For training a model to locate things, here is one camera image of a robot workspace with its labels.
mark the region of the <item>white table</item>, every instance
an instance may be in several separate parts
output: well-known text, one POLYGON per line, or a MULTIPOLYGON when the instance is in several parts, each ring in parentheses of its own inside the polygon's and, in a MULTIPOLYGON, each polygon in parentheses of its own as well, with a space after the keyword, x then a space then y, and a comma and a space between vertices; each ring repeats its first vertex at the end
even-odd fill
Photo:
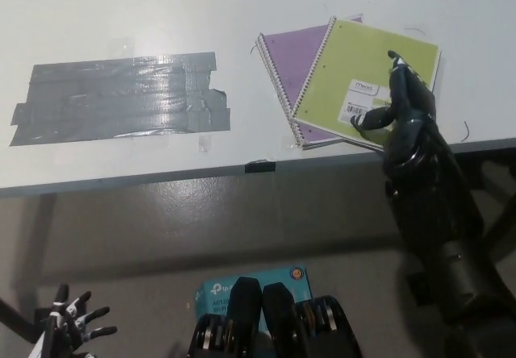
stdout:
POLYGON ((516 0, 0 2, 2 196, 238 174, 257 160, 278 170, 378 160, 350 144, 295 148, 260 56, 250 53, 260 32, 324 24, 331 15, 363 13, 373 26, 439 44, 444 137, 456 152, 516 147, 516 0), (210 51, 218 65, 211 87, 227 92, 231 131, 9 147, 34 64, 210 51), (470 136, 460 144, 464 121, 470 136))

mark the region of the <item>notebook spiral binding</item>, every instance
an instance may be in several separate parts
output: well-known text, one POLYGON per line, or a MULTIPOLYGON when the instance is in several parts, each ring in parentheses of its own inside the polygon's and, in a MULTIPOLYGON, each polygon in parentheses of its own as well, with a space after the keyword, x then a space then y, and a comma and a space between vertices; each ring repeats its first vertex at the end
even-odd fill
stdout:
POLYGON ((319 50, 317 51, 317 54, 315 55, 314 62, 312 62, 312 66, 310 66, 310 71, 308 72, 308 75, 306 75, 305 83, 303 84, 303 87, 301 88, 301 92, 299 92, 298 99, 296 100, 296 103, 294 104, 294 106, 292 108, 292 114, 291 114, 292 118, 294 118, 296 116, 299 106, 301 105, 301 100, 305 97, 306 89, 308 88, 308 85, 310 84, 310 81, 312 80, 312 76, 314 75, 315 68, 317 68, 317 63, 319 62, 321 55, 323 54, 324 48, 326 47, 328 38, 330 37, 331 31, 333 30, 333 26, 335 25, 336 20, 337 20, 337 17, 335 17, 335 16, 330 18, 330 22, 328 23, 328 28, 326 30, 326 34, 324 35, 324 38, 322 39, 321 46, 319 47, 319 50))
POLYGON ((260 33, 260 36, 256 40, 256 46, 258 47, 258 52, 260 52, 261 59, 265 63, 265 68, 267 69, 267 73, 273 82, 274 89, 276 90, 277 96, 280 100, 281 108, 283 108, 283 112, 285 112, 285 116, 289 121, 290 129, 293 132, 293 135, 296 139, 296 144, 299 147, 302 147, 306 142, 305 137, 303 136, 301 130, 299 129, 298 124, 292 120, 291 117, 291 109, 289 100, 285 93, 285 88, 283 88, 283 84, 281 84, 280 75, 277 74, 276 65, 274 64, 273 59, 271 58, 267 44, 265 43, 264 35, 260 33))

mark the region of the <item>purple notebook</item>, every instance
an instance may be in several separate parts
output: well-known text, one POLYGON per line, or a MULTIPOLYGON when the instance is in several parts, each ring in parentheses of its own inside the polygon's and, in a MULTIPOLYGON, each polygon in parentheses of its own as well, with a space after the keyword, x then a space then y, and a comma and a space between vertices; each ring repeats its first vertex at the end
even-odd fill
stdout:
MULTIPOLYGON (((350 20, 362 22, 362 16, 357 15, 350 20)), ((296 141, 303 148, 343 141, 341 137, 330 132, 290 118, 327 28, 328 25, 322 25, 281 34, 260 34, 256 41, 296 141)))

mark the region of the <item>blue box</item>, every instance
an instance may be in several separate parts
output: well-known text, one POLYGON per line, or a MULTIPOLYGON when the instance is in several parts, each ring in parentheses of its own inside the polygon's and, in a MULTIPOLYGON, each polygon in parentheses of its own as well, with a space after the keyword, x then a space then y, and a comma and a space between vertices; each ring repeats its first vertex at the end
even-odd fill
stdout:
MULTIPOLYGON (((231 288, 240 276, 254 277, 260 282, 261 289, 269 284, 283 283, 292 294, 295 302, 312 298, 306 269, 302 265, 220 277, 219 279, 205 281, 195 293, 195 312, 198 320, 204 314, 226 314, 231 288)), ((259 331, 268 334, 263 311, 260 316, 259 331)))

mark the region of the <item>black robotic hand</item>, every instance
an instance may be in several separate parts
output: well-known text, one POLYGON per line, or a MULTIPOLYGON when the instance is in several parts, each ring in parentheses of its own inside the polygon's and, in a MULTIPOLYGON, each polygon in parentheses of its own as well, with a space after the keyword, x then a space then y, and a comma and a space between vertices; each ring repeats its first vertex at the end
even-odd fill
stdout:
POLYGON ((388 55, 393 62, 389 79, 391 105, 353 116, 351 123, 360 133, 394 123, 384 142, 385 161, 400 164, 417 151, 418 137, 424 126, 430 126, 433 135, 440 135, 435 124, 434 94, 400 55, 393 51, 388 55))
POLYGON ((91 332, 86 331, 86 325, 96 318, 101 318, 110 311, 110 307, 103 307, 86 313, 86 303, 91 298, 87 291, 71 303, 69 287, 62 285, 52 304, 44 334, 33 350, 34 356, 41 358, 94 358, 91 353, 75 354, 74 352, 84 343, 99 336, 111 335, 117 331, 116 327, 101 327, 91 332))

